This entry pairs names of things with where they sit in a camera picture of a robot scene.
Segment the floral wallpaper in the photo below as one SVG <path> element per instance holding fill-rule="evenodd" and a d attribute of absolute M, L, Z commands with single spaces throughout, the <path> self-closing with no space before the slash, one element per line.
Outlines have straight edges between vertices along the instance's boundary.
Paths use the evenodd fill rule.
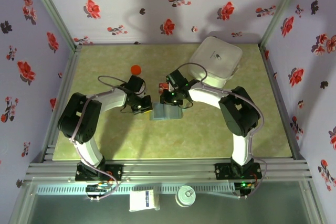
<path fill-rule="evenodd" d="M 335 0 L 291 0 L 266 44 L 289 124 L 329 223 L 336 212 Z"/>
<path fill-rule="evenodd" d="M 82 38 L 90 44 L 152 44 L 201 42 L 207 36 L 260 42 L 281 0 L 52 1 L 75 44 L 83 44 Z M 289 17 L 284 36 L 291 26 Z"/>
<path fill-rule="evenodd" d="M 1 1 L 0 223 L 8 223 L 43 147 L 70 48 L 40 0 Z"/>

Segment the yellow-green tabletop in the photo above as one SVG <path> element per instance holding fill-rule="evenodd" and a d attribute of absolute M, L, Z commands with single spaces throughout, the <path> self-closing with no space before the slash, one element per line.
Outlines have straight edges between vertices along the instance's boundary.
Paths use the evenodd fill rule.
<path fill-rule="evenodd" d="M 128 81 L 132 65 L 140 65 L 140 77 L 146 81 L 152 102 L 159 102 L 158 86 L 165 76 L 185 62 L 199 44 L 83 46 L 70 95 L 75 92 L 94 94 L 109 87 L 97 81 L 110 75 Z M 253 141 L 256 156 L 291 156 L 275 98 L 257 44 L 238 44 L 243 56 L 237 72 L 225 84 L 226 89 L 242 86 L 265 116 L 265 126 Z M 187 66 L 181 73 L 191 80 Z M 119 84 L 114 80 L 105 80 Z M 138 158 L 211 158 L 231 157 L 233 136 L 219 109 L 195 102 L 183 112 L 183 118 L 150 121 L 149 113 L 120 113 L 121 108 L 99 117 L 94 135 L 106 159 Z M 69 140 L 59 134 L 53 160 L 79 159 Z"/>

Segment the orange ball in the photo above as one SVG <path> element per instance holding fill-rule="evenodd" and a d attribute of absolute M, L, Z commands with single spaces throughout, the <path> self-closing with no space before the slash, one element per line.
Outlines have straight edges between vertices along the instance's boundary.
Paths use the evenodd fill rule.
<path fill-rule="evenodd" d="M 135 76 L 138 76 L 139 74 L 141 74 L 141 68 L 139 65 L 133 65 L 131 67 L 131 73 Z"/>

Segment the white plastic box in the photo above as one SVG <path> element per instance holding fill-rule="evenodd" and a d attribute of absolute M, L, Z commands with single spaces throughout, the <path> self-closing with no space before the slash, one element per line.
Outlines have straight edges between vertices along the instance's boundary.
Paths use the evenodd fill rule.
<path fill-rule="evenodd" d="M 213 87 L 222 88 L 232 77 L 243 52 L 239 47 L 215 37 L 207 37 L 194 52 L 189 62 L 202 65 L 208 72 L 203 81 Z M 197 80 L 205 77 L 204 70 L 196 65 L 189 65 L 189 73 Z"/>

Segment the container lid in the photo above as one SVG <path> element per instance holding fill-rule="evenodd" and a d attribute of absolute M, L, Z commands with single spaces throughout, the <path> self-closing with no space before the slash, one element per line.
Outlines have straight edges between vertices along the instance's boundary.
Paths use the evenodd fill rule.
<path fill-rule="evenodd" d="M 207 37 L 194 52 L 190 62 L 202 65 L 214 78 L 227 79 L 237 67 L 242 54 L 239 47 L 215 37 Z M 205 76 L 199 66 L 189 65 L 189 70 Z"/>
<path fill-rule="evenodd" d="M 177 203 L 182 207 L 188 207 L 195 202 L 196 193 L 190 186 L 181 186 L 177 191 Z"/>

